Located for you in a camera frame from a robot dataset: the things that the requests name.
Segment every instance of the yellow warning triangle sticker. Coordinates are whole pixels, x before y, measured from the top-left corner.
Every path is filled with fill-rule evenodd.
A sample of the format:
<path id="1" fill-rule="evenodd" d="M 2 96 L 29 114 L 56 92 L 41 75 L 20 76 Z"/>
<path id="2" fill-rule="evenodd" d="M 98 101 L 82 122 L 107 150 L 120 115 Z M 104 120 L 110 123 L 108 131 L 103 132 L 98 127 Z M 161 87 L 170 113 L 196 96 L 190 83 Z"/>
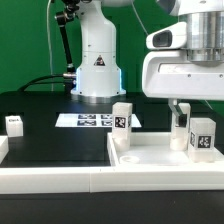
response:
<path id="1" fill-rule="evenodd" d="M 97 58 L 96 62 L 94 63 L 95 66 L 105 66 L 105 63 L 103 61 L 103 58 L 101 55 Z"/>

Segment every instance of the black table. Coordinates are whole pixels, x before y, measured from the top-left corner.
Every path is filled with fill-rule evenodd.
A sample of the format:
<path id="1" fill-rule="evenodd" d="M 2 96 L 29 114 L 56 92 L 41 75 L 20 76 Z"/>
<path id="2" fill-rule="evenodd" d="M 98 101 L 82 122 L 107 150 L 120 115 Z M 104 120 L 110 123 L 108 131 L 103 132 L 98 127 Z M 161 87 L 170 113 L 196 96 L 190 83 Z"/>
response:
<path id="1" fill-rule="evenodd" d="M 142 128 L 133 132 L 169 131 L 167 100 L 130 93 Z M 224 120 L 191 101 L 193 117 L 217 122 L 216 147 L 224 151 Z M 56 128 L 60 113 L 111 113 L 112 104 L 74 102 L 63 93 L 8 92 L 0 95 L 0 134 L 5 116 L 20 115 L 24 136 L 9 139 L 2 168 L 110 166 L 106 139 L 111 128 Z M 224 191 L 116 192 L 0 195 L 6 223 L 222 223 Z"/>

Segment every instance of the printed marker sheet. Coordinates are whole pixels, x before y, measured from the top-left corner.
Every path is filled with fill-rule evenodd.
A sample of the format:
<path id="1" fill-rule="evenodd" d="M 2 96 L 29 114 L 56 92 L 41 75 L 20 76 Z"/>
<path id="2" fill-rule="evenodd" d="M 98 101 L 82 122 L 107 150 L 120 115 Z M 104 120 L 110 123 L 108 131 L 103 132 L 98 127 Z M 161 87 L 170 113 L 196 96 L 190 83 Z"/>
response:
<path id="1" fill-rule="evenodd" d="M 131 123 L 133 128 L 141 127 L 135 114 Z M 55 127 L 112 127 L 112 114 L 60 114 Z"/>

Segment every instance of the white platform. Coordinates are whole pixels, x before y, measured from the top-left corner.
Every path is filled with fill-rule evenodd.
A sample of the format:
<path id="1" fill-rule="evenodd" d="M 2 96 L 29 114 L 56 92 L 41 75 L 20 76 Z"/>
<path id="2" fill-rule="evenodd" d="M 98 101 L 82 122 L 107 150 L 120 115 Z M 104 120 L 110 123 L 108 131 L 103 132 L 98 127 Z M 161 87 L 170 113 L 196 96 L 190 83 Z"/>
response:
<path id="1" fill-rule="evenodd" d="M 186 152 L 170 152 L 169 133 L 132 133 L 131 149 L 116 153 L 111 133 L 111 167 L 1 168 L 0 194 L 224 189 L 224 156 L 193 163 Z M 119 156 L 138 156 L 121 165 Z"/>

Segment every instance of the green backdrop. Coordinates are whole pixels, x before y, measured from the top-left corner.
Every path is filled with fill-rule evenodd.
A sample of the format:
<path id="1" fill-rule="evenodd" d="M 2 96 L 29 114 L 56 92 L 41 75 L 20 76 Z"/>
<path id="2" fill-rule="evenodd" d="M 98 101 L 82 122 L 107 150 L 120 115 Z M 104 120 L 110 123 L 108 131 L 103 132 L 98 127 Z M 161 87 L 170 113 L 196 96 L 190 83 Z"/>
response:
<path id="1" fill-rule="evenodd" d="M 50 75 L 47 43 L 48 0 L 11 0 L 0 3 L 0 92 L 17 90 L 28 81 Z M 164 13 L 155 0 L 135 0 L 135 6 L 148 31 L 157 31 L 174 24 L 176 17 Z M 59 28 L 54 20 L 63 4 L 51 4 L 50 24 L 54 73 L 66 71 L 66 62 Z M 104 8 L 105 17 L 117 28 L 117 64 L 122 69 L 123 85 L 129 92 L 141 92 L 141 72 L 148 53 L 144 34 L 131 6 Z M 67 25 L 72 57 L 76 67 L 81 63 L 81 29 L 78 19 Z M 31 87 L 30 90 L 50 90 L 50 86 Z M 219 112 L 222 104 L 212 104 Z"/>

